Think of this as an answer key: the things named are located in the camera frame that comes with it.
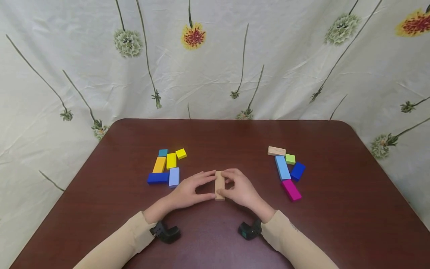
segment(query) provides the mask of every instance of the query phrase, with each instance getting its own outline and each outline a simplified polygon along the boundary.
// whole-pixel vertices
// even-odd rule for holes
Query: lime green block
[[[295,156],[294,155],[290,155],[290,154],[286,154],[285,155],[285,161],[288,164],[295,164]]]

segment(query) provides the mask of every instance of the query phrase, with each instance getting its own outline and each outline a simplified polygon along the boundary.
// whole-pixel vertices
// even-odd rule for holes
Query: white fabric backdrop
[[[194,0],[192,30],[204,39],[194,49],[181,41],[190,28],[186,0],[139,1],[147,46],[136,1],[118,4],[141,43],[120,35],[117,45],[137,57],[115,47],[115,0],[0,1],[0,268],[67,188],[97,145],[94,134],[125,117],[235,119],[243,111],[242,118],[344,121],[430,227],[430,101],[419,103],[430,96],[430,2]]]

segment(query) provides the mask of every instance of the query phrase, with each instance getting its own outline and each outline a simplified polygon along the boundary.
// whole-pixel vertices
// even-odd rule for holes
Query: magenta block
[[[291,201],[294,202],[301,199],[301,195],[298,192],[297,188],[294,186],[294,183],[291,181],[291,179],[282,181],[282,186],[284,187]]]

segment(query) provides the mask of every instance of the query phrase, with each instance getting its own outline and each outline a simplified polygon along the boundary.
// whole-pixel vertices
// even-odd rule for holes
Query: blue block
[[[161,149],[158,151],[158,157],[167,157],[167,149]]]
[[[290,171],[288,171],[287,162],[285,162],[285,156],[275,156],[276,166],[278,167],[279,178],[281,181],[291,179]]]
[[[291,171],[291,177],[295,181],[299,181],[301,178],[301,175],[303,174],[304,169],[305,169],[304,165],[302,165],[301,163],[296,163],[295,166],[293,167],[293,171]]]
[[[149,185],[168,183],[168,182],[169,182],[169,173],[150,173],[147,181]]]
[[[179,185],[179,167],[170,168],[169,172],[169,188],[176,188]]]

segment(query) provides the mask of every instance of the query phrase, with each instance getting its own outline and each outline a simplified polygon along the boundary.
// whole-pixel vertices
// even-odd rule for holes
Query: black wrist sensor
[[[181,237],[181,232],[177,226],[167,229],[162,221],[157,222],[157,225],[149,231],[166,244],[171,244]]]
[[[261,220],[257,219],[252,226],[242,222],[237,231],[246,240],[252,240],[261,234]]]

